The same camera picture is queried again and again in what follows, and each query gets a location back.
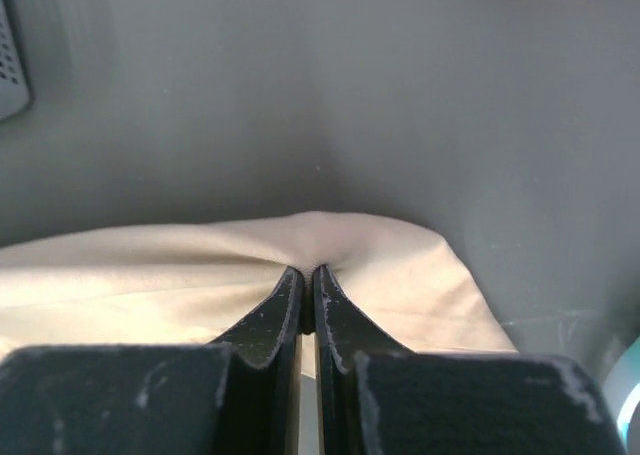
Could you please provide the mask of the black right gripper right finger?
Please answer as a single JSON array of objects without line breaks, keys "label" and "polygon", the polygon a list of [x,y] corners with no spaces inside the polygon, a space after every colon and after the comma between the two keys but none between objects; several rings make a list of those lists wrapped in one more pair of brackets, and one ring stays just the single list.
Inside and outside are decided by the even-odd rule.
[{"label": "black right gripper right finger", "polygon": [[312,275],[322,454],[381,454],[380,407],[369,386],[374,355],[410,350],[364,314],[326,265]]}]

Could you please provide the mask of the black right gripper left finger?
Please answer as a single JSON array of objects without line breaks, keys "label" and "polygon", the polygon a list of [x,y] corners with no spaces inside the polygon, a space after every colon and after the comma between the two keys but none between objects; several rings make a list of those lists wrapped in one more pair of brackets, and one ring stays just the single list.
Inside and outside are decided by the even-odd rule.
[{"label": "black right gripper left finger", "polygon": [[211,454],[296,454],[304,278],[271,293],[207,348],[214,356]]}]

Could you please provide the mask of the beige t shirt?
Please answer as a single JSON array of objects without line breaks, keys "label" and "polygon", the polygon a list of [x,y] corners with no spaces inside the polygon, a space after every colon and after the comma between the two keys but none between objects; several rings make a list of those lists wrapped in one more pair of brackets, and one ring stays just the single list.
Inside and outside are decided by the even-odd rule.
[{"label": "beige t shirt", "polygon": [[260,304],[286,268],[322,265],[417,352],[510,352],[470,271],[438,233],[306,212],[100,229],[1,251],[1,351],[41,344],[205,343]]}]

